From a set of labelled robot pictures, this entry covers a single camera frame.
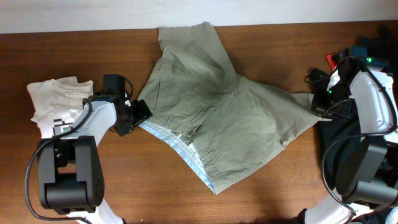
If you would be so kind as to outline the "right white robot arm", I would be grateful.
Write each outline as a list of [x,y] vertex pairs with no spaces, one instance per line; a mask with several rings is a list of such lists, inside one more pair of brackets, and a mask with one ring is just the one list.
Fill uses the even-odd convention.
[[397,86],[382,60],[347,56],[317,87],[312,110],[323,118],[320,159],[328,196],[304,223],[349,223],[397,206]]

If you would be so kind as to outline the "khaki green cargo shorts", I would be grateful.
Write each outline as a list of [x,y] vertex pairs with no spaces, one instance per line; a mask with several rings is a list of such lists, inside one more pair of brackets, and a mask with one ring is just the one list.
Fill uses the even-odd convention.
[[142,128],[168,144],[214,193],[255,173],[315,125],[311,93],[238,75],[214,27],[161,27],[162,51],[139,98]]

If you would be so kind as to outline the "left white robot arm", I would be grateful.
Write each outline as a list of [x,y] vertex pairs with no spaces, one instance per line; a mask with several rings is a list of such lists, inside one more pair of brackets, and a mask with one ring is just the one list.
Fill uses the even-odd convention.
[[[39,142],[25,174],[27,207],[48,222],[124,223],[104,199],[105,183],[98,145],[110,128],[124,136],[152,113],[144,100],[127,104],[118,94],[93,95],[83,100],[83,112],[69,128]],[[39,215],[30,201],[29,181],[37,164],[39,201],[57,217]]]

